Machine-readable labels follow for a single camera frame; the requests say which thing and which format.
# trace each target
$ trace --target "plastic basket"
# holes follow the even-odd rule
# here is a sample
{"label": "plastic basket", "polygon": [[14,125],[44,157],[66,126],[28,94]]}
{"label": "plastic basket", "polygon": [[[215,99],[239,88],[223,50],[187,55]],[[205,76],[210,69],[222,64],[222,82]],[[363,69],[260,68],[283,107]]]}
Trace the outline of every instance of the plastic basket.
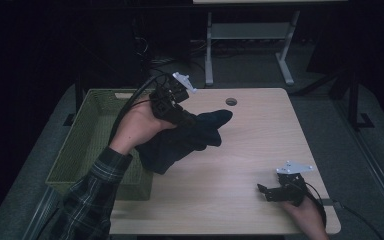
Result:
{"label": "plastic basket", "polygon": [[[68,136],[46,179],[46,184],[64,194],[84,176],[108,145],[113,123],[133,90],[91,89],[73,122]],[[140,201],[151,196],[153,172],[142,167],[139,153],[132,150],[133,161],[117,191],[117,200]]]}

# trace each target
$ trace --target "right hand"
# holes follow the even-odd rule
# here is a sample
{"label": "right hand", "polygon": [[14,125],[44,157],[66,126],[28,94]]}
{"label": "right hand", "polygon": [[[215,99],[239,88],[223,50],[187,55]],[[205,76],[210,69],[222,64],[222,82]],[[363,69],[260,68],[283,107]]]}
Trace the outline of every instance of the right hand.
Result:
{"label": "right hand", "polygon": [[329,237],[323,225],[322,217],[317,206],[307,196],[300,206],[295,207],[291,202],[280,202],[280,206],[291,216],[295,224],[311,240],[328,240]]}
{"label": "right hand", "polygon": [[133,106],[126,113],[109,145],[111,149],[127,155],[135,146],[149,141],[158,132],[176,127],[170,122],[155,118],[148,100],[149,95],[139,99],[137,102],[145,102]]}

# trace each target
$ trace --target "left hand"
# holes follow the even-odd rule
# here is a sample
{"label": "left hand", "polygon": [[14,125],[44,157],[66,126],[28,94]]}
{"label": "left hand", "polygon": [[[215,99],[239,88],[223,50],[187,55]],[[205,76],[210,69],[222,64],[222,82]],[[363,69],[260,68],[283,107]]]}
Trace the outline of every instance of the left hand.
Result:
{"label": "left hand", "polygon": [[127,155],[135,146],[146,143],[158,132],[176,127],[170,122],[155,118],[151,102],[147,100],[149,95],[137,100],[146,102],[133,106],[123,117],[109,145],[111,149]]}

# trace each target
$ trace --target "plaid sleeve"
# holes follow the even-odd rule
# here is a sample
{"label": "plaid sleeve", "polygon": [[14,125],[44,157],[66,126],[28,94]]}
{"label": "plaid sleeve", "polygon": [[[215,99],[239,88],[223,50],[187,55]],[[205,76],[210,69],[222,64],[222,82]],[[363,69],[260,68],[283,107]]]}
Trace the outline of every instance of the plaid sleeve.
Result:
{"label": "plaid sleeve", "polygon": [[50,239],[107,239],[118,185],[132,161],[107,147],[64,196]]}

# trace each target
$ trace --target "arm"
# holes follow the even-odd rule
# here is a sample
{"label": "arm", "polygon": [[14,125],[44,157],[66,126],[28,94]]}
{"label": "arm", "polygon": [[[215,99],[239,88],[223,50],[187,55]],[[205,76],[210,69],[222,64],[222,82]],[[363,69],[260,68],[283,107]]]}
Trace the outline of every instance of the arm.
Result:
{"label": "arm", "polygon": [[159,131],[174,127],[153,116],[150,102],[130,109],[110,145],[64,196],[63,212],[50,239],[107,239],[117,188],[132,160],[130,150]]}
{"label": "arm", "polygon": [[280,205],[309,239],[329,239],[316,205],[307,196],[299,207],[295,207],[290,202],[281,202]]}

